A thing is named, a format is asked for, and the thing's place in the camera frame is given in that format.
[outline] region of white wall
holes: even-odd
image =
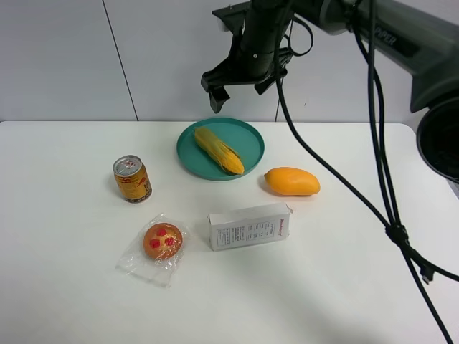
[[[228,0],[105,0],[141,120],[197,120],[214,116],[200,85],[203,72],[227,57],[231,34],[211,12]],[[219,115],[273,121],[277,93],[227,87]]]
[[[105,0],[141,120],[214,115],[199,82],[227,56],[231,34],[218,30],[211,11],[240,1]],[[459,24],[459,0],[402,2]],[[288,65],[294,119],[366,122],[366,65],[354,38],[314,32],[313,51]],[[294,45],[306,40],[295,27]],[[2,0],[0,46],[0,120],[136,119],[102,0]],[[388,120],[415,124],[411,77],[381,55],[377,69]],[[232,99],[220,115],[275,120],[275,87],[261,97],[252,86],[227,90]]]
[[[0,120],[135,120],[100,0],[0,2]]]
[[[401,0],[429,14],[459,24],[458,0]],[[367,65],[353,34],[329,36],[315,27],[314,48],[293,58],[284,80],[289,112],[296,121],[368,122]],[[293,46],[308,47],[308,33],[293,26]],[[415,127],[425,110],[410,112],[411,75],[382,54],[376,56],[382,81],[388,122]],[[278,120],[285,120],[282,109]]]

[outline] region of round pastry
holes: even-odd
[[[143,249],[150,258],[168,259],[180,250],[183,237],[172,224],[155,224],[146,231]]]

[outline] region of corn husk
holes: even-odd
[[[220,140],[210,129],[195,128],[194,139],[221,168],[233,174],[244,173],[244,165],[235,150]]]

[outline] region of gold can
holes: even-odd
[[[151,184],[138,156],[123,156],[113,164],[113,174],[126,201],[138,203],[151,195]]]

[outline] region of teal plate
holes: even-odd
[[[195,127],[208,127],[241,157],[244,174],[228,174],[210,158],[194,141]],[[204,179],[230,181],[245,176],[260,162],[265,143],[260,133],[251,125],[234,118],[208,118],[190,125],[177,141],[177,155],[185,168]]]

